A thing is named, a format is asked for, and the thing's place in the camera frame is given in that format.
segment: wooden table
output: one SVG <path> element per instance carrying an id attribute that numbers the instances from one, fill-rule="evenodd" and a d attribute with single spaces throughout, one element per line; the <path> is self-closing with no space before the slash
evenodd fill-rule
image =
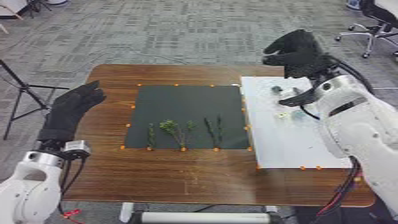
<path id="1" fill-rule="evenodd" d="M 267 66 L 100 65 L 89 81 L 102 80 L 105 103 L 89 111 L 78 137 L 93 145 L 87 167 L 66 200 L 160 203 L 320 206 L 347 171 L 256 170 L 247 150 L 121 149 L 132 105 L 142 85 L 231 85 L 240 76 L 281 76 Z M 347 206 L 370 206 L 373 193 L 361 182 Z"/>

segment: white paper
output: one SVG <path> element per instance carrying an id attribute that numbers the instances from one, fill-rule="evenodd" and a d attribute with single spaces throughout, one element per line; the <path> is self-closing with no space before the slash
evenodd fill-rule
<path id="1" fill-rule="evenodd" d="M 272 87 L 281 86 L 276 94 Z M 242 77 L 247 118 L 251 124 L 253 144 L 261 168 L 349 168 L 349 159 L 338 159 L 322 141 L 318 121 L 299 107 L 277 104 L 293 96 L 293 87 L 301 91 L 311 88 L 308 79 L 283 77 Z M 317 114 L 315 105 L 306 106 Z"/>

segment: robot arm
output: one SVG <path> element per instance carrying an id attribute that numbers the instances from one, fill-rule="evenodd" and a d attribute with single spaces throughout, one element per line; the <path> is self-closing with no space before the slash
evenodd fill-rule
<path id="1" fill-rule="evenodd" d="M 27 152 L 15 174 L 0 184 L 2 224 L 45 223 L 57 209 L 64 162 L 84 161 L 91 155 L 86 142 L 71 140 L 84 114 L 105 100 L 98 84 L 80 86 L 55 99 L 39 133 L 39 149 Z"/>
<path id="2" fill-rule="evenodd" d="M 373 96 L 356 69 L 322 52 L 309 32 L 288 33 L 265 54 L 263 63 L 285 66 L 285 78 L 308 77 L 313 83 L 313 88 L 279 103 L 317 103 L 329 151 L 338 158 L 356 157 L 370 187 L 398 213 L 398 112 Z"/>
<path id="3" fill-rule="evenodd" d="M 315 90 L 320 132 L 336 157 L 359 160 L 365 179 L 398 213 L 398 112 L 370 94 L 359 80 L 341 75 Z"/>

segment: plant sprig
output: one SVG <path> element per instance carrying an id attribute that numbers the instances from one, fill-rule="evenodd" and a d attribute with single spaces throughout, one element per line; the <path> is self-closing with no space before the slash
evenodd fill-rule
<path id="1" fill-rule="evenodd" d="M 155 124 L 148 125 L 148 147 L 153 149 L 157 146 L 157 136 L 155 136 Z"/>
<path id="2" fill-rule="evenodd" d="M 180 124 L 174 120 L 166 120 L 164 122 L 160 122 L 160 129 L 173 136 L 178 142 L 180 148 L 185 148 L 189 144 L 190 136 L 192 136 L 192 131 L 196 129 L 194 121 L 187 122 L 187 133 L 183 132 Z"/>
<path id="3" fill-rule="evenodd" d="M 205 117 L 205 125 L 206 125 L 206 128 L 208 128 L 208 134 L 210 134 L 212 141 L 214 141 L 214 147 L 221 148 L 222 135 L 224 135 L 221 115 L 217 116 L 217 132 L 215 132 L 215 129 L 214 129 L 214 123 L 212 123 L 212 121 L 206 117 Z"/>

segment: black mat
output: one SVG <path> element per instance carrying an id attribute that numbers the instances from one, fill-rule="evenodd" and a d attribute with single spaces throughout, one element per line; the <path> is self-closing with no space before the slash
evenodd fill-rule
<path id="1" fill-rule="evenodd" d="M 180 148 L 178 143 L 160 130 L 164 120 L 174 120 L 180 126 L 194 121 L 198 127 L 189 142 L 190 149 L 212 149 L 214 141 L 205 125 L 205 117 L 217 128 L 217 116 L 222 118 L 222 149 L 245 149 L 249 138 L 242 113 L 240 88 L 235 86 L 144 86 L 139 90 L 132 127 L 128 128 L 126 148 L 148 147 L 148 126 L 155 124 L 157 149 Z"/>

